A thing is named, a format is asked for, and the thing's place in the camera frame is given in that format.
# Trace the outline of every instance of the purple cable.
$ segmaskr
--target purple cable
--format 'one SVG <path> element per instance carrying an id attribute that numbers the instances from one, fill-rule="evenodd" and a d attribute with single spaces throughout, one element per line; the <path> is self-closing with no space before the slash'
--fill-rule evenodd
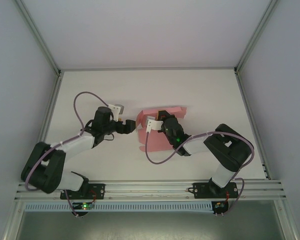
<path id="1" fill-rule="evenodd" d="M 147 132 L 146 134 L 146 137 L 145 137 L 145 156 L 146 158 L 149 160 L 150 163 L 152 164 L 155 164 L 155 165 L 159 165 L 159 164 L 164 164 L 165 162 L 167 162 L 169 159 L 171 159 L 176 153 L 177 151 L 183 146 L 185 145 L 187 142 L 193 140 L 193 139 L 197 139 L 197 138 L 201 138 L 201 137 L 205 137 L 207 135 L 212 135 L 212 134 L 220 134 L 220 135 L 226 135 L 226 136 L 230 136 L 230 137 L 234 137 L 236 139 L 239 139 L 241 141 L 243 141 L 245 144 L 247 144 L 250 149 L 251 149 L 251 157 L 249 158 L 249 160 L 244 163 L 240 168 L 239 170 L 232 176 L 232 179 L 235 178 L 235 176 L 239 173 L 239 171 L 244 168 L 245 166 L 247 166 L 248 164 L 250 164 L 252 162 L 252 160 L 254 159 L 255 157 L 255 149 L 254 149 L 254 146 L 247 140 L 245 139 L 244 137 L 242 136 L 239 136 L 239 135 L 235 135 L 235 134 L 232 134 L 232 133 L 229 133 L 229 132 L 223 132 L 223 131 L 210 131 L 210 132 L 207 132 L 207 133 L 202 133 L 202 134 L 198 134 L 198 135 L 195 135 L 195 136 L 191 136 L 189 137 L 187 140 L 185 140 L 180 146 L 178 146 L 174 152 L 168 156 L 165 160 L 163 161 L 160 161 L 160 162 L 154 162 L 150 159 L 149 155 L 148 155 L 148 138 L 149 138 L 149 133 Z M 244 187 L 245 187 L 245 180 L 241 177 L 238 177 L 238 178 L 235 178 L 234 180 L 241 180 L 242 181 L 242 187 L 241 187 L 241 190 L 240 190 L 240 193 L 238 194 L 238 197 L 235 199 L 234 203 L 231 205 L 231 207 L 228 209 L 228 211 L 226 211 L 226 213 L 228 213 L 230 210 L 232 210 L 234 208 L 234 206 L 237 204 L 243 190 L 244 190 Z"/>
<path id="2" fill-rule="evenodd" d="M 75 217 L 78 217 L 79 215 L 76 213 L 74 207 L 72 206 L 71 202 L 70 202 L 70 199 L 69 199 L 69 196 L 68 196 L 68 193 L 67 193 L 67 190 L 64 190 L 64 193 L 65 193 L 65 196 L 66 196 L 66 200 L 68 201 L 68 204 L 73 212 L 73 214 L 75 215 Z"/>
<path id="3" fill-rule="evenodd" d="M 232 209 L 234 209 L 234 206 L 237 204 L 239 198 L 241 197 L 242 192 L 244 191 L 245 180 L 242 177 L 237 177 L 234 180 L 241 180 L 242 181 L 242 187 L 241 187 L 241 190 L 238 194 L 238 197 L 235 199 L 234 203 L 231 205 L 231 207 L 228 209 L 228 211 L 226 211 L 223 215 L 228 214 Z"/>
<path id="4" fill-rule="evenodd" d="M 74 98 L 74 100 L 73 100 L 73 109 L 74 109 L 74 113 L 75 113 L 76 117 L 78 118 L 78 120 L 79 120 L 79 122 L 80 122 L 80 124 L 81 124 L 81 132 L 79 133 L 79 135 L 74 136 L 74 137 L 71 137 L 71 138 L 69 138 L 69 139 L 63 141 L 62 144 L 67 144 L 67 143 L 69 143 L 69 142 L 71 142 L 71 141 L 73 141 L 73 140 L 76 140 L 76 139 L 80 138 L 80 137 L 82 136 L 82 134 L 85 132 L 85 125 L 84 125 L 84 123 L 83 123 L 81 117 L 79 116 L 78 111 L 77 111 L 77 107 L 76 107 L 77 98 L 78 98 L 80 95 L 82 95 L 82 94 L 90 94 L 90 95 L 93 95 L 93 96 L 95 96 L 96 98 L 98 98 L 104 105 L 108 106 L 108 104 L 107 104 L 104 100 L 102 100 L 98 95 L 94 94 L 93 92 L 90 92 L 90 91 L 82 91 L 82 92 L 79 92 L 79 93 L 75 96 L 75 98 Z M 42 162 L 42 160 L 45 159 L 45 157 L 48 156 L 48 154 L 50 154 L 53 150 L 55 150 L 56 148 L 58 148 L 58 147 L 60 147 L 60 146 L 61 146 L 61 143 L 59 143 L 59 144 L 53 146 L 52 148 L 50 148 L 48 151 L 46 151 L 46 152 L 38 159 L 38 161 L 35 163 L 35 165 L 34 165 L 33 168 L 30 170 L 28 176 L 27 176 L 26 179 L 25 179 L 25 185 L 24 185 L 25 189 L 27 189 L 28 191 L 37 191 L 37 190 L 38 190 L 37 188 L 34 188 L 34 189 L 29 188 L 29 186 L 28 186 L 28 185 L 29 185 L 29 180 L 30 180 L 32 174 L 34 173 L 34 171 L 36 170 L 36 168 L 37 168 L 37 167 L 40 165 L 40 163 Z"/>
<path id="5" fill-rule="evenodd" d="M 210 131 L 210 132 L 206 132 L 206 133 L 202 133 L 202 134 L 198 134 L 198 135 L 194 135 L 194 136 L 190 136 L 187 140 L 185 140 L 182 144 L 180 144 L 180 146 L 178 146 L 174 152 L 168 156 L 165 160 L 163 161 L 159 161 L 159 162 L 155 162 L 155 161 L 152 161 L 148 155 L 148 139 L 149 139 L 149 132 L 146 133 L 146 137 L 145 137 L 145 156 L 146 158 L 149 160 L 150 163 L 152 164 L 155 164 L 155 165 L 159 165 L 159 164 L 164 164 L 165 162 L 167 162 L 169 159 L 171 159 L 176 153 L 177 151 L 182 148 L 183 145 L 185 145 L 187 142 L 193 140 L 193 139 L 198 139 L 198 138 L 202 138 L 202 137 L 205 137 L 207 135 L 212 135 L 212 134 L 222 134 L 222 135 L 227 135 L 227 136 L 230 136 L 230 137 L 234 137 L 236 139 L 239 139 L 243 142 L 245 142 L 251 149 L 251 157 L 250 159 L 241 166 L 240 169 L 242 169 L 243 167 L 247 166 L 249 163 L 251 163 L 251 161 L 254 159 L 255 157 L 255 149 L 254 149 L 254 146 L 247 140 L 245 139 L 244 137 L 242 136 L 239 136 L 239 135 L 235 135 L 235 134 L 232 134 L 232 133 L 229 133 L 229 132 L 223 132 L 223 131 Z"/>

